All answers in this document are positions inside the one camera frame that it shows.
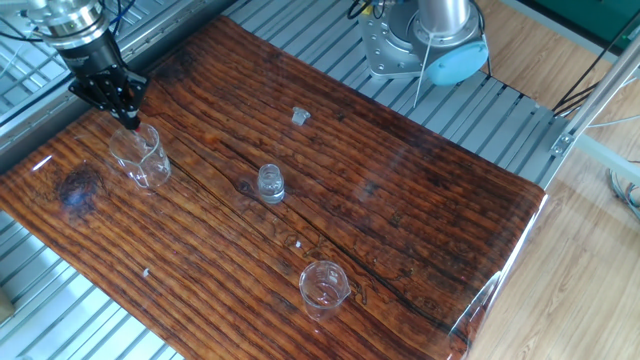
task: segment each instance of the glass beaker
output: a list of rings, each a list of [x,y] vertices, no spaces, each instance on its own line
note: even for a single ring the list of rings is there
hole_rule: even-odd
[[[109,141],[109,150],[124,172],[141,188],[155,188],[171,175],[169,158],[162,148],[158,131],[147,124],[138,130],[120,128]]]
[[[316,261],[300,275],[300,293],[309,317],[321,321],[338,312],[351,288],[340,266],[331,261]]]
[[[258,191],[262,200],[268,204],[277,204],[284,198],[284,179],[280,169],[267,164],[258,172]]]

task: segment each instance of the glossy tabletop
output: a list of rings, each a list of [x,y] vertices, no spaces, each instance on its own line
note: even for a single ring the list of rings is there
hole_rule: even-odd
[[[187,358],[463,356],[542,189],[227,18],[152,76],[139,116],[167,183],[137,188],[109,153],[117,122],[91,111],[0,177],[0,208]],[[277,205],[257,192],[266,163]],[[352,290],[320,323],[298,290],[316,259]]]

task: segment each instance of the wood grain surface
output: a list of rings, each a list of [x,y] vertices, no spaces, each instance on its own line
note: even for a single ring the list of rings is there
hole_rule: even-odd
[[[137,188],[109,153],[117,122],[92,111],[0,178],[0,207],[187,358],[464,355],[485,309],[471,303],[540,188],[226,18],[152,75],[139,116],[166,184]],[[266,163],[284,175],[278,205],[257,193]],[[352,288],[321,323],[298,290],[314,259]]]

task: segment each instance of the cable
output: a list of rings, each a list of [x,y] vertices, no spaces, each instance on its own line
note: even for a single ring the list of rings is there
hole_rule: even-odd
[[[118,16],[120,16],[120,14],[122,14],[122,0],[118,0]],[[118,28],[120,28],[121,21],[122,18],[120,18],[120,20],[116,22],[116,26],[113,28],[113,35],[116,35],[118,33]]]
[[[571,88],[569,89],[569,91],[567,91],[566,94],[564,94],[564,96],[562,97],[562,99],[560,99],[560,101],[558,101],[558,103],[556,104],[556,106],[552,109],[552,111],[556,112],[556,110],[558,110],[562,105],[566,104],[569,100],[567,100],[567,98],[569,97],[569,95],[571,95],[571,93],[578,87],[578,85],[580,85],[580,83],[582,82],[582,80],[584,80],[587,75],[589,74],[589,72],[591,72],[591,70],[593,70],[593,68],[595,68],[596,64],[598,64],[598,62],[600,62],[600,60],[604,57],[604,55],[606,53],[609,52],[609,50],[611,50],[611,48],[615,45],[615,43],[620,39],[620,37],[627,31],[627,29],[638,19],[638,17],[640,17],[640,10],[638,10],[636,12],[636,14],[622,27],[622,29],[616,34],[616,36],[613,38],[613,40],[609,43],[609,45],[602,50],[602,52],[600,52],[600,54],[598,55],[598,57],[593,61],[593,63],[591,63],[591,65],[589,66],[589,68],[587,68],[587,70],[582,74],[582,76],[580,76],[580,78],[578,79],[578,81],[576,81],[575,84],[573,84],[573,86],[571,86]]]
[[[609,187],[613,191],[614,195],[625,205],[627,205],[633,215],[635,215],[636,218],[638,218],[638,220],[640,221],[640,206],[638,206],[638,203],[636,203],[636,201],[633,200],[633,197],[631,197],[631,193],[633,192],[633,190],[637,189],[638,187],[634,184],[629,184],[626,191],[623,191],[622,186],[620,185],[620,181],[618,180],[618,175],[611,169],[607,169],[607,174],[609,177]]]
[[[122,10],[121,12],[118,12],[118,16],[116,16],[113,20],[111,20],[111,22],[109,23],[109,25],[113,25],[116,22],[119,22],[120,20],[122,20],[122,17],[125,16],[127,14],[127,12],[129,12],[129,9],[131,9],[131,7],[133,6],[133,4],[136,2],[136,0],[131,0],[129,2],[129,5],[127,5],[127,7],[124,8],[124,10]]]
[[[371,12],[373,13],[373,17],[376,19],[380,19],[382,17],[382,15],[384,15],[384,10],[387,7],[387,0],[382,0],[382,11],[380,12],[380,15],[376,15],[376,9],[378,8],[377,6],[373,7],[373,10],[371,10]]]
[[[19,37],[19,36],[9,35],[9,34],[7,34],[5,32],[2,32],[2,31],[0,31],[0,36],[6,37],[8,39],[18,40],[18,41],[23,41],[23,42],[30,42],[30,43],[42,42],[42,39],[30,39],[30,38],[27,38],[25,36]]]
[[[480,27],[480,35],[482,36],[482,40],[484,41],[484,44],[486,45],[487,49],[489,49],[489,42],[487,41],[487,33],[485,32],[486,22],[484,19],[484,13],[482,12],[482,9],[480,9],[480,5],[478,5],[478,3],[475,0],[471,0],[471,4],[473,4],[473,6],[478,11],[478,27]],[[489,73],[489,76],[493,77],[493,68],[491,66],[491,53],[489,53],[489,56],[487,57],[487,72]]]
[[[577,108],[579,108],[580,103],[582,103],[584,100],[586,100],[589,96],[591,95],[591,93],[588,93],[586,95],[582,95],[578,100],[572,102],[571,104],[565,106],[564,108],[562,108],[561,110],[558,110],[556,112],[553,113],[553,116],[559,116],[560,114],[564,114],[564,113],[569,113],[571,114],[572,112],[574,112]]]
[[[24,47],[25,44],[27,44],[27,42],[23,42],[22,44],[20,44],[20,46],[18,47],[18,50],[16,50],[16,52],[15,52],[15,54],[13,54],[13,57],[11,58],[11,60],[9,60],[9,62],[7,63],[7,66],[5,66],[4,70],[2,70],[2,72],[0,73],[0,79],[2,79],[4,74],[6,74],[7,71],[9,71],[9,68],[11,67],[11,65],[13,64],[15,59],[18,58],[18,53],[20,52],[20,50],[22,50],[22,48]]]
[[[589,126],[587,126],[587,128],[588,129],[592,129],[592,128],[596,128],[596,127],[605,127],[605,126],[620,124],[620,123],[623,123],[623,122],[636,120],[636,119],[640,119],[640,115],[636,115],[636,116],[632,116],[632,117],[628,117],[628,118],[624,118],[624,119],[620,119],[620,120],[615,120],[615,121],[609,121],[609,122],[602,123],[602,124],[589,125]]]
[[[422,60],[422,71],[420,71],[420,80],[418,80],[418,89],[416,90],[416,99],[413,100],[413,107],[415,108],[418,104],[418,95],[420,95],[420,85],[422,84],[422,77],[424,76],[424,68],[427,65],[427,60],[429,59],[429,51],[431,50],[431,39],[433,36],[429,35],[429,43],[427,44],[427,51],[424,54],[424,60]]]
[[[627,85],[631,84],[632,82],[634,82],[634,81],[636,81],[636,80],[638,80],[638,78],[637,78],[637,77],[635,77],[635,76],[634,76],[634,77],[632,77],[631,79],[629,79],[629,80],[625,81],[625,82],[624,82],[624,84],[622,84],[622,85],[620,86],[620,89],[622,89],[623,87],[625,87],[625,86],[627,86]],[[585,89],[585,90],[583,90],[583,91],[579,92],[579,93],[578,93],[578,94],[576,94],[576,95],[583,94],[586,90],[588,90],[588,89]],[[573,98],[575,98],[575,97],[576,97],[576,95],[571,96],[569,99],[573,99]],[[572,108],[572,109],[569,109],[569,110],[566,110],[566,111],[558,111],[558,112],[555,114],[555,116],[562,116],[562,117],[569,116],[569,114],[571,114],[572,112],[574,112],[574,111],[576,111],[576,110],[580,110],[580,108],[581,108],[581,107],[582,107],[582,105],[580,105],[580,106],[576,106],[576,107],[574,107],[574,108]]]
[[[360,4],[360,0],[353,0],[353,3],[351,4],[351,6],[349,6],[349,10],[347,10],[347,19],[349,20],[353,20],[355,18],[358,17],[358,15],[362,14],[362,12],[369,6],[371,5],[371,2],[373,0],[364,0],[364,3],[360,6],[360,8],[358,8],[358,10],[356,10],[356,12],[354,13],[353,10],[356,9],[356,7],[358,6],[358,4]]]

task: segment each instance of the clear plastic cup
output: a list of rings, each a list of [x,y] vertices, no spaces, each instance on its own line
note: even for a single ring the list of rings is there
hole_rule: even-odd
[[[262,200],[268,204],[277,204],[284,198],[284,179],[280,169],[267,164],[258,172],[258,191]]]
[[[141,188],[155,188],[171,175],[169,158],[156,129],[140,124],[136,131],[120,128],[109,141],[109,150],[124,172]]]
[[[322,321],[338,312],[351,289],[340,266],[331,261],[317,261],[300,275],[300,293],[309,317]]]

